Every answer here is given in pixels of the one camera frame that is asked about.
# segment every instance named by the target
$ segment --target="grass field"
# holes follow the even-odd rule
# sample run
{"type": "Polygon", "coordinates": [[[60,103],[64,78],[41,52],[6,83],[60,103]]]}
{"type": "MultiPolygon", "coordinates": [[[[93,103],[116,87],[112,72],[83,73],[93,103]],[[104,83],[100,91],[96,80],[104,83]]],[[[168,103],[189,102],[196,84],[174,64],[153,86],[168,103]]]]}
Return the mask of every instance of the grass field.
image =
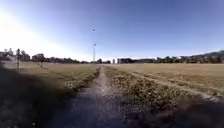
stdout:
{"type": "Polygon", "coordinates": [[[96,76],[94,65],[23,63],[19,70],[0,68],[0,127],[40,127],[96,76]]]}
{"type": "Polygon", "coordinates": [[[124,64],[113,67],[224,96],[224,64],[124,64]]]}
{"type": "Polygon", "coordinates": [[[126,113],[127,120],[134,120],[137,127],[209,128],[216,126],[223,114],[221,102],[204,99],[181,88],[163,86],[153,80],[222,95],[223,67],[203,64],[109,65],[106,75],[130,99],[128,104],[143,108],[140,112],[126,113]]]}

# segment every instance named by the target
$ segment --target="light pole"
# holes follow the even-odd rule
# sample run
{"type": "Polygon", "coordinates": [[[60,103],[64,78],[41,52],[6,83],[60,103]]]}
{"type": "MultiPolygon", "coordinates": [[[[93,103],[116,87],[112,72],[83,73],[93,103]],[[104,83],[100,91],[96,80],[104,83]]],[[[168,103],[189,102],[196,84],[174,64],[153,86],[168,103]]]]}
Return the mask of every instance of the light pole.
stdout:
{"type": "Polygon", "coordinates": [[[96,47],[96,44],[94,43],[94,44],[93,44],[93,63],[95,63],[95,57],[96,57],[96,49],[95,49],[95,47],[96,47]]]}
{"type": "Polygon", "coordinates": [[[95,57],[96,57],[96,44],[93,44],[93,63],[95,63],[95,57]]]}

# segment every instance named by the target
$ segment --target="dry grass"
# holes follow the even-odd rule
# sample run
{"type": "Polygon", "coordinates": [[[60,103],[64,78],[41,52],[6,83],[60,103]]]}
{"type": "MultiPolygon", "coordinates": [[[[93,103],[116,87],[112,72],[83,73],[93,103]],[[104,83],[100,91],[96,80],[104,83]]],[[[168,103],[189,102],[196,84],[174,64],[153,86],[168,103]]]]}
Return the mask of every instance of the dry grass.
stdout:
{"type": "Polygon", "coordinates": [[[156,69],[150,70],[151,65],[145,66],[114,65],[113,68],[106,68],[106,75],[110,81],[123,90],[124,96],[127,97],[128,103],[125,104],[131,107],[136,105],[140,107],[140,111],[128,109],[125,112],[125,121],[128,126],[131,128],[224,127],[222,123],[223,103],[206,101],[178,88],[161,86],[153,81],[127,73],[127,71],[140,72],[138,69],[141,72],[157,72],[156,69]]]}
{"type": "Polygon", "coordinates": [[[188,92],[169,86],[160,86],[153,81],[139,78],[113,68],[106,68],[106,75],[113,85],[123,90],[134,104],[147,105],[152,113],[175,109],[179,102],[198,98],[188,92]]]}
{"type": "Polygon", "coordinates": [[[224,96],[224,64],[124,64],[113,67],[224,96]]]}
{"type": "Polygon", "coordinates": [[[35,64],[19,70],[0,68],[0,127],[41,125],[96,76],[93,65],[35,64]]]}

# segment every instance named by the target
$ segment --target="pole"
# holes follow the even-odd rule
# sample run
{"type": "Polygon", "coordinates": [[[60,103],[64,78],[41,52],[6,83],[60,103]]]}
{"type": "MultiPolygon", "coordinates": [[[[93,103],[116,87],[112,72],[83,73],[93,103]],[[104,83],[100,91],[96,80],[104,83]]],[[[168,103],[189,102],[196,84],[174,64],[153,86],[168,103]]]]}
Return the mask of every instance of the pole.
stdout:
{"type": "Polygon", "coordinates": [[[95,57],[96,57],[96,49],[95,49],[96,44],[93,44],[93,63],[95,63],[95,57]]]}
{"type": "Polygon", "coordinates": [[[19,53],[20,53],[20,50],[18,49],[17,50],[17,58],[16,58],[17,69],[19,69],[19,53]]]}
{"type": "Polygon", "coordinates": [[[96,49],[95,49],[96,44],[93,44],[93,63],[95,63],[95,56],[96,56],[96,49]]]}

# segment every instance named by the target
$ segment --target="worn path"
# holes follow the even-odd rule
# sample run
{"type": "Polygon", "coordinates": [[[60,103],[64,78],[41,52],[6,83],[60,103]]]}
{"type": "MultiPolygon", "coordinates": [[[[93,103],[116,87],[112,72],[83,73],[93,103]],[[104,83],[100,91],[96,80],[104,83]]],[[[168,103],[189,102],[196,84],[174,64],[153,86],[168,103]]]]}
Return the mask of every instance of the worn path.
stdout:
{"type": "Polygon", "coordinates": [[[123,128],[119,101],[120,96],[101,67],[93,84],[71,100],[46,128],[123,128]]]}

